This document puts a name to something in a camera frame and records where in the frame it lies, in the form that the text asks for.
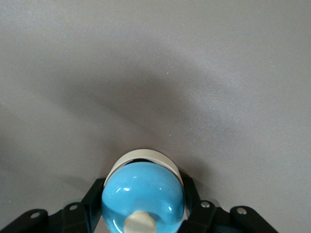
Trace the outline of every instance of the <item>glossy blue sphere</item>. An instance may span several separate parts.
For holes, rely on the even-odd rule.
[[[108,180],[102,194],[102,214],[111,233],[123,233],[125,219],[147,212],[157,233],[174,233],[184,214],[183,188],[166,168],[149,162],[127,164]]]

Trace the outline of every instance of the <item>beige ring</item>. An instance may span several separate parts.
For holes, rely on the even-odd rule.
[[[179,173],[178,168],[173,163],[172,160],[170,160],[167,156],[164,154],[157,152],[155,150],[149,150],[149,149],[139,149],[139,150],[133,150],[131,152],[126,153],[124,156],[122,156],[120,159],[117,160],[117,162],[113,165],[111,171],[109,172],[105,182],[104,186],[106,185],[109,178],[112,176],[112,174],[121,168],[122,166],[128,164],[129,162],[135,160],[135,159],[146,159],[149,160],[155,164],[159,164],[166,169],[168,169],[171,173],[175,175],[175,177],[179,180],[182,187],[184,187],[183,180],[181,179],[181,175]]]

